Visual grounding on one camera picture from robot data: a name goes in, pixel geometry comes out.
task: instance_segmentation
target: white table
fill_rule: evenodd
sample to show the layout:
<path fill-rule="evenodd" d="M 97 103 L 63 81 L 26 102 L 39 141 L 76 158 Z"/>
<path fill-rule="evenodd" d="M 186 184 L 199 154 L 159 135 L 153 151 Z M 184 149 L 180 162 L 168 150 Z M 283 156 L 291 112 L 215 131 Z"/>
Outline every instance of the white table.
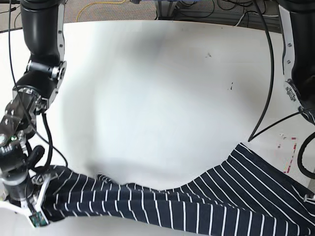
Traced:
<path fill-rule="evenodd" d="M 173 188 L 220 164 L 239 142 L 283 171 L 279 155 L 292 150 L 277 149 L 280 134 L 297 137 L 299 149 L 314 131 L 297 116 L 247 144 L 269 88 L 270 57 L 263 31 L 190 22 L 108 21 L 66 24 L 64 34 L 68 68 L 48 122 L 54 144 L 77 172 L 102 171 L 119 183 Z M 271 38 L 275 84 L 261 128 L 296 112 L 283 88 L 282 36 L 271 33 Z M 22 31 L 12 32 L 11 40 L 14 72 L 20 78 L 29 51 Z M 13 87 L 6 33 L 0 35 L 0 55 L 4 111 Z M 45 135 L 40 118 L 38 122 Z M 34 138 L 31 143 L 42 142 Z M 309 170 L 315 167 L 314 150 L 310 144 L 305 152 Z M 58 154 L 53 163 L 63 164 Z M 304 186 L 310 181 L 299 172 L 296 157 L 288 175 Z M 73 225 L 84 222 L 69 221 L 73 224 L 55 224 L 46 232 L 58 225 L 63 232 L 74 230 Z M 89 223 L 102 225 L 97 235 L 112 221 L 132 224 L 131 232 L 146 235 L 142 229 L 147 226 L 141 223 L 108 218 L 104 224 L 99 219 Z M 117 227 L 112 235 L 122 234 Z M 183 235 L 150 229 L 157 235 Z"/>

